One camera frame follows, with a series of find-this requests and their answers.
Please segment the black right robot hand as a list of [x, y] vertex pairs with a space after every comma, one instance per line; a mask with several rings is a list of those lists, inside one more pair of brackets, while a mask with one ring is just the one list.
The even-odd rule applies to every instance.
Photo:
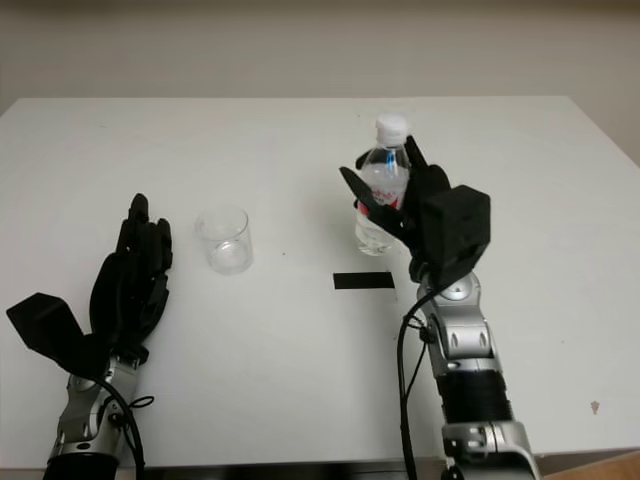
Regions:
[[408, 247], [412, 280], [419, 282], [429, 277], [432, 284], [442, 289], [460, 277], [454, 267], [452, 187], [440, 166], [426, 163], [413, 137], [406, 140], [404, 148], [409, 179], [399, 208], [378, 203], [373, 188], [359, 176], [364, 171], [366, 154], [357, 159], [354, 170], [342, 167], [340, 174], [355, 196], [354, 207], [364, 219]]

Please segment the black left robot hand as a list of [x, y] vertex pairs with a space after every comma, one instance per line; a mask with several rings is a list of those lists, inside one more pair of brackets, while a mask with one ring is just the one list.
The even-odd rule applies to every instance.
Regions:
[[148, 199], [136, 194], [122, 221], [116, 248], [105, 258], [91, 292], [92, 333], [109, 350], [141, 364], [147, 361], [144, 342], [166, 307], [172, 261], [169, 222], [151, 221]]

